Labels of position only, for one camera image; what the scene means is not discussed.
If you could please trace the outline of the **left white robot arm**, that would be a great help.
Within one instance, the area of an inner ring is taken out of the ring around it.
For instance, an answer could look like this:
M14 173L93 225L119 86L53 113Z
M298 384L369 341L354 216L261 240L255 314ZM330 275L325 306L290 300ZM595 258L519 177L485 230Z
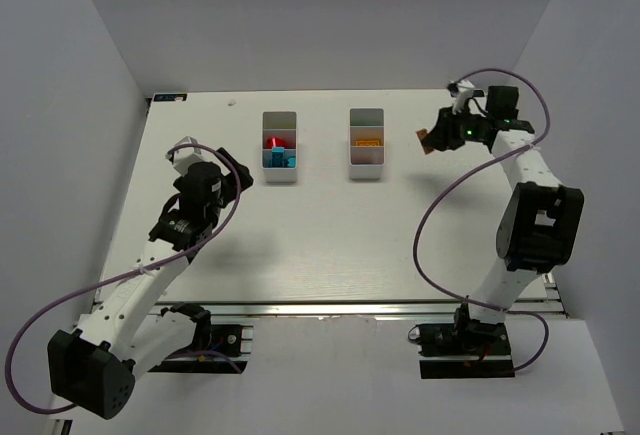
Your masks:
M211 314L193 303L164 310L150 328L147 314L205 244L227 225L223 209L235 210L250 188L249 169L224 148L203 157L205 147L185 138L168 160L179 176L149 233L131 277L73 332L58 331L47 346L51 389L105 420L128 402L136 381L168 358L205 357L219 347Z

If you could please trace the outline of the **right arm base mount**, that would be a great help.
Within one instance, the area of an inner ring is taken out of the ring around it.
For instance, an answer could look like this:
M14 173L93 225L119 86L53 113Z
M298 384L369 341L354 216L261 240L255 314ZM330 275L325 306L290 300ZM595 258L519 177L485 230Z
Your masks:
M423 380L497 379L515 376L504 323L485 324L462 312L450 323L412 327L408 342L419 348Z

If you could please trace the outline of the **orange lego plate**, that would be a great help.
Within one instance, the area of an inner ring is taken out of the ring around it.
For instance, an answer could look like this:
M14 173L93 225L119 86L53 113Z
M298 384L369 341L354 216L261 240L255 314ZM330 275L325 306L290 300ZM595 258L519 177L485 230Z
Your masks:
M429 132L427 129L420 129L416 132L418 140L420 142L421 148L425 155L429 155L434 151L434 149L428 144L429 142Z

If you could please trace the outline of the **red round lego piece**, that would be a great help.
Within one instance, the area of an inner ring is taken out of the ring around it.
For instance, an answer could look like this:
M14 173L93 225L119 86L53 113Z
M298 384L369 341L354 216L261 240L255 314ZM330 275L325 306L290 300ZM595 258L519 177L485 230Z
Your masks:
M265 141L265 147L269 150L273 148L287 148L288 143L280 137L269 137Z

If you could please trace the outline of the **yellow orange teal lego stack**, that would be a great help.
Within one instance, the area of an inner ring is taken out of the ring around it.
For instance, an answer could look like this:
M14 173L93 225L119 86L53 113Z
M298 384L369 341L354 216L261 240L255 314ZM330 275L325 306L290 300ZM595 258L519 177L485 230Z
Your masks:
M378 139L356 140L355 147L380 147L382 142Z

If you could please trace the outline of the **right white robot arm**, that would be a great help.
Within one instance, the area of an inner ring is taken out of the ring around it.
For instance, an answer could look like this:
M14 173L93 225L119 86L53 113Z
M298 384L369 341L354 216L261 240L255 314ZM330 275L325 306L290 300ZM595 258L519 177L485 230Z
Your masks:
M496 232L497 258L457 318L487 329L504 322L523 290L571 256L584 206L581 190L564 185L550 170L532 125L519 119L519 91L492 86L486 104L469 107L479 91L463 81L448 90L454 101L439 110L430 130L418 131L425 153L453 151L466 143L484 145L498 161L512 189Z

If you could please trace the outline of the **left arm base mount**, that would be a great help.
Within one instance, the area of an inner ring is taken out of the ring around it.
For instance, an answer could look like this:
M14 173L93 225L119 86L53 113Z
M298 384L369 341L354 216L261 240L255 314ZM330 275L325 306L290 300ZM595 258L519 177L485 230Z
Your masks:
M157 316L184 315L195 323L192 342L151 369L157 373L242 374L252 351L254 327L213 321L204 307L181 303L164 307Z

